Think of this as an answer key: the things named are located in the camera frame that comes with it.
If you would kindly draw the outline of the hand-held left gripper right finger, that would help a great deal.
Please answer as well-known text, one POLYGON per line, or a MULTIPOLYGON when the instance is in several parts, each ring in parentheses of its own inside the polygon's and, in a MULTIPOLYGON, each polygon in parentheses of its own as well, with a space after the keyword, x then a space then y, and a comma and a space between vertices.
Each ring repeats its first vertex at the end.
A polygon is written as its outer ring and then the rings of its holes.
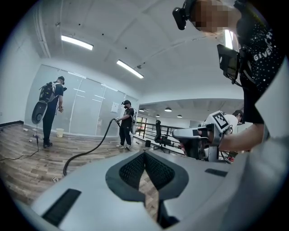
POLYGON ((223 231, 250 153, 232 165, 145 151, 146 171, 158 189, 158 221, 144 231, 223 231))

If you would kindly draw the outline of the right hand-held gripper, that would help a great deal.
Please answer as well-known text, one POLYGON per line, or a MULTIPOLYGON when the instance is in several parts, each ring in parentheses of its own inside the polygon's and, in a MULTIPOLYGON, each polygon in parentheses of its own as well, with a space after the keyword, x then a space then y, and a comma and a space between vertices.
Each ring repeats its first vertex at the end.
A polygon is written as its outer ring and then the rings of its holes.
POLYGON ((196 128, 176 129, 172 136, 184 142, 185 155, 196 160, 217 162, 222 138, 233 130, 221 111, 209 114, 205 122, 196 128))

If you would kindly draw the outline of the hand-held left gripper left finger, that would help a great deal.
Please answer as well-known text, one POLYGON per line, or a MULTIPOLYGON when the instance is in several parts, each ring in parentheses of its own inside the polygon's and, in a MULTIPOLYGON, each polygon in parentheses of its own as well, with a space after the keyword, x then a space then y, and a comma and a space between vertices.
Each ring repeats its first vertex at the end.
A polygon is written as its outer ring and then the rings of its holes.
POLYGON ((81 194, 59 225, 63 231, 158 231, 142 202, 124 201, 106 184, 108 169, 133 154, 119 154, 78 167, 43 192, 32 203, 32 210, 41 216, 67 189, 76 189, 81 194))

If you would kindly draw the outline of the person's right forearm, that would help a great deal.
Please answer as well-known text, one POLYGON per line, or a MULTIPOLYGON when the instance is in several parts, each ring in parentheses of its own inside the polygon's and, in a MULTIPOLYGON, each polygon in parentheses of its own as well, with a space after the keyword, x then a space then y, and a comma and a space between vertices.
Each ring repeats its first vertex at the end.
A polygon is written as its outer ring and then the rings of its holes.
POLYGON ((252 124, 241 133, 225 135, 220 144, 220 151, 248 151, 262 143, 264 124, 252 124))

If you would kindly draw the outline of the black office chair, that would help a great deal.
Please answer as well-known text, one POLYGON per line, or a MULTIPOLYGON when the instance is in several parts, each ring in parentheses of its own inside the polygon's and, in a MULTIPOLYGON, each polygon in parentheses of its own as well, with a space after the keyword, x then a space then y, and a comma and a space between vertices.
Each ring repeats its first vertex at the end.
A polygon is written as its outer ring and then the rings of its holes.
POLYGON ((154 138, 154 142, 160 144, 158 147, 154 147, 154 150, 161 150, 162 152, 165 153, 165 146, 166 145, 171 145, 172 141, 168 139, 167 136, 164 136, 161 134, 161 121, 156 120, 155 122, 155 127, 156 127, 156 135, 154 138))

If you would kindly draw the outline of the black metal railing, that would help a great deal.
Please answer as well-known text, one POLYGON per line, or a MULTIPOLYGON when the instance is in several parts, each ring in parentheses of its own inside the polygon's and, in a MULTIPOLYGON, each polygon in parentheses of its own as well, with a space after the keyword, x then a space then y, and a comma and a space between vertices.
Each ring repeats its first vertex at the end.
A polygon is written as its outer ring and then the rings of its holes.
MULTIPOLYGON (((147 118, 144 117, 138 117, 136 122, 136 131, 134 137, 141 141, 150 140, 151 141, 151 148, 160 146, 160 144, 154 142, 154 138, 156 135, 156 127, 155 127, 156 120, 153 120, 152 122, 149 122, 147 118)), ((182 151, 182 148, 180 146, 180 143, 178 140, 176 140, 172 136, 172 132, 176 129, 179 129, 178 127, 173 126, 167 126, 162 125, 161 123, 161 134, 164 136, 167 136, 169 140, 172 141, 171 145, 166 145, 165 152, 169 154, 175 154, 175 155, 182 155, 184 156, 184 152, 182 151)))

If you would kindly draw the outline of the black chest-mounted screen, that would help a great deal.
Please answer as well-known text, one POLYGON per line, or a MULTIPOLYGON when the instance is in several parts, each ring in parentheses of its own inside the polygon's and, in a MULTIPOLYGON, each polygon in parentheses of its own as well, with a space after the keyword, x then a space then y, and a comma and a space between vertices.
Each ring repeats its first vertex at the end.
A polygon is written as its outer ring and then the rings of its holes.
POLYGON ((223 75, 230 79, 232 84, 236 83, 240 67, 239 53, 224 45, 218 44, 219 67, 223 75))

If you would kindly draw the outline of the long ceiling light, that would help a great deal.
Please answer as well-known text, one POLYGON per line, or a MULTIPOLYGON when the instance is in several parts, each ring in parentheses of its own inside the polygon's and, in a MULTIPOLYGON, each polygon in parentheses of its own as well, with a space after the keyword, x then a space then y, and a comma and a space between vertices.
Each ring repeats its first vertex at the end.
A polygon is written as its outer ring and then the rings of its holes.
POLYGON ((68 42, 68 43, 71 43, 71 44, 78 45, 78 46, 83 47, 85 49, 88 49, 90 51, 93 49, 93 45, 85 43, 85 42, 78 40, 78 39, 74 39, 72 37, 61 35, 61 40, 68 42))
POLYGON ((233 32, 226 29, 224 31, 224 37, 225 37, 225 46, 229 49, 233 49, 233 32))
POLYGON ((117 65, 119 65, 122 68, 126 69, 127 71, 129 71, 130 73, 132 73, 133 75, 137 76, 140 79, 144 78, 144 76, 142 74, 140 74, 138 71, 134 70, 132 67, 130 67, 129 65, 127 65, 126 63, 124 63, 121 60, 117 61, 117 65))

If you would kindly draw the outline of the person's black speckled shirt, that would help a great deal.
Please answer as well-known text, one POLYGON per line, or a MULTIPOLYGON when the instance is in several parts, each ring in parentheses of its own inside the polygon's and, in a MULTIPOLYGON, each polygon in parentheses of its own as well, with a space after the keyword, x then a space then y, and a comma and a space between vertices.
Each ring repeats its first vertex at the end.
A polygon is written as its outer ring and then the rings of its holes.
POLYGON ((249 0, 235 0, 234 7, 241 13, 236 32, 240 45, 239 77, 244 92, 243 119, 263 124, 255 104, 275 78, 285 54, 273 29, 249 0))

